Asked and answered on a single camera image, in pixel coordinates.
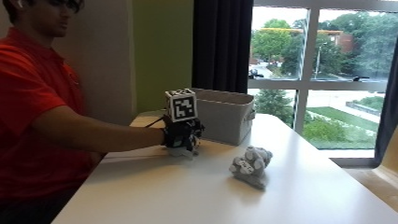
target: glasses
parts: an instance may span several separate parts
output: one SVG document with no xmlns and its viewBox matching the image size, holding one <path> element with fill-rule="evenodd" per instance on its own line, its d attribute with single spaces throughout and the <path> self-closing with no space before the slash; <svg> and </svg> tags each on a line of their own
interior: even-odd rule
<svg viewBox="0 0 398 224">
<path fill-rule="evenodd" d="M 73 12 L 78 12 L 82 1 L 75 0 L 47 0 L 47 3 L 54 7 L 66 6 Z"/>
</svg>

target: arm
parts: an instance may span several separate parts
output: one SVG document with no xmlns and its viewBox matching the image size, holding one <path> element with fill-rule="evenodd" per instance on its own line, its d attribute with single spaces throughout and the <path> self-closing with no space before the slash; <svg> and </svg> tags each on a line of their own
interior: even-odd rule
<svg viewBox="0 0 398 224">
<path fill-rule="evenodd" d="M 160 129 L 109 124 L 78 115 L 65 105 L 49 109 L 30 125 L 58 145 L 95 152 L 127 151 L 156 146 L 163 138 Z"/>
</svg>

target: white wall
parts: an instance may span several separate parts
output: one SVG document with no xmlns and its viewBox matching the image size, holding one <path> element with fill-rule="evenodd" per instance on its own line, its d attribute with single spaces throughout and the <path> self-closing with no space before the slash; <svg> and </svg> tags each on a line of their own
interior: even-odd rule
<svg viewBox="0 0 398 224">
<path fill-rule="evenodd" d="M 135 113 L 128 2 L 85 1 L 53 46 L 79 74 L 89 116 L 116 124 L 128 124 Z M 7 27 L 1 6 L 0 36 Z"/>
</svg>

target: green wall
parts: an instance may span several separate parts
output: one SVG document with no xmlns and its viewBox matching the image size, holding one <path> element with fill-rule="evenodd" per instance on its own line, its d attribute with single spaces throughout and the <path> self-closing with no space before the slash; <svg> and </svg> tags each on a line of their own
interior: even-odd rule
<svg viewBox="0 0 398 224">
<path fill-rule="evenodd" d="M 138 113 L 164 107 L 164 91 L 190 87 L 192 1 L 132 0 Z"/>
</svg>

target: plastic bin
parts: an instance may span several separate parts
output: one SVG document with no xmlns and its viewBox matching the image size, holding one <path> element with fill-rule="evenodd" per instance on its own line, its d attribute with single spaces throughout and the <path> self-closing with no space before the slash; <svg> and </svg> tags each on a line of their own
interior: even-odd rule
<svg viewBox="0 0 398 224">
<path fill-rule="evenodd" d="M 198 119 L 204 126 L 202 139 L 239 145 L 255 118 L 254 96 L 190 88 L 196 94 Z"/>
</svg>

